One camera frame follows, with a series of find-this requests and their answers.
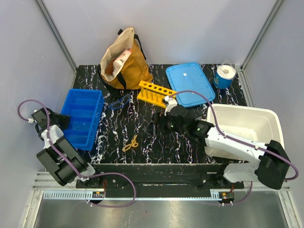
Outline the light blue tray lid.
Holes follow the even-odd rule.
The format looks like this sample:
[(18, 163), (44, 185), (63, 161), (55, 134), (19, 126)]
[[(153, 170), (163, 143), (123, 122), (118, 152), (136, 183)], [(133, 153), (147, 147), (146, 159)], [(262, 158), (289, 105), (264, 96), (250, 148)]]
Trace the light blue tray lid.
[[(166, 76), (171, 89), (176, 92), (191, 90), (200, 93), (210, 102), (215, 99), (215, 92), (197, 63), (191, 62), (170, 66), (166, 69)], [(204, 98), (190, 92), (178, 94), (176, 99), (178, 104), (186, 108), (206, 103)]]

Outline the yellow test tube rack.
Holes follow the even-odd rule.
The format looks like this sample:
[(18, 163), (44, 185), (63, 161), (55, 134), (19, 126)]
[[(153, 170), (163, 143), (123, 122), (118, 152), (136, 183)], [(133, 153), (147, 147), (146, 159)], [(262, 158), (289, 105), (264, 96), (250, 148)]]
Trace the yellow test tube rack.
[(162, 108), (166, 108), (165, 104), (163, 103), (165, 96), (170, 96), (177, 93), (171, 89), (167, 89), (146, 81), (141, 81), (139, 83), (139, 87), (141, 90), (137, 96), (138, 100), (142, 100)]

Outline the blue safety glasses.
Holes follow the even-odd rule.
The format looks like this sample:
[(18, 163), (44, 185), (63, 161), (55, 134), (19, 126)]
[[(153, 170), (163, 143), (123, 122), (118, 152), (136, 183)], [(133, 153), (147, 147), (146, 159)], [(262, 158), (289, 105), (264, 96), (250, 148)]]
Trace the blue safety glasses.
[(131, 96), (129, 94), (126, 94), (122, 98), (120, 98), (119, 100), (111, 103), (108, 107), (111, 110), (121, 109), (126, 104), (128, 104), (130, 100), (131, 100)]

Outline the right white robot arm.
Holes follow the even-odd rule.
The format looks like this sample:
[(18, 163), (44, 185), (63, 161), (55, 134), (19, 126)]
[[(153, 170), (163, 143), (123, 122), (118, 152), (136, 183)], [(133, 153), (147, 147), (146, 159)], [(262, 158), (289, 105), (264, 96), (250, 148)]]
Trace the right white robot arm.
[(199, 146), (227, 151), (245, 163), (231, 163), (216, 176), (216, 183), (227, 188), (238, 181), (259, 181), (281, 189), (291, 162), (280, 142), (251, 141), (229, 134), (216, 124), (196, 118), (190, 110), (178, 105), (168, 112), (158, 112), (152, 118), (154, 134), (179, 133)]

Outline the yellow rubber band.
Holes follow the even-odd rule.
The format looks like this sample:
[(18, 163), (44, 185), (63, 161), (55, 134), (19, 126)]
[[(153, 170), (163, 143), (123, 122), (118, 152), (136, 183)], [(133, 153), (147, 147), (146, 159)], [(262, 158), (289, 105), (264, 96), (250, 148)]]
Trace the yellow rubber band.
[(134, 135), (134, 137), (132, 138), (131, 142), (128, 144), (128, 145), (125, 145), (123, 148), (122, 148), (122, 151), (123, 152), (126, 152), (132, 148), (136, 148), (138, 147), (138, 142), (137, 142), (137, 135)]

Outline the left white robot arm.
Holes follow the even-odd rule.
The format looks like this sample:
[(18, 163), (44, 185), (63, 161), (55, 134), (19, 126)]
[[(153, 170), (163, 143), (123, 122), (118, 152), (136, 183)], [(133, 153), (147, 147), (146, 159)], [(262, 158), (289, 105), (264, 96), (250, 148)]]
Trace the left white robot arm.
[(64, 137), (63, 131), (70, 123), (70, 116), (55, 113), (49, 108), (35, 110), (31, 116), (39, 138), (44, 141), (37, 158), (59, 185), (72, 183), (78, 177), (77, 173), (93, 188), (102, 185), (102, 175)]

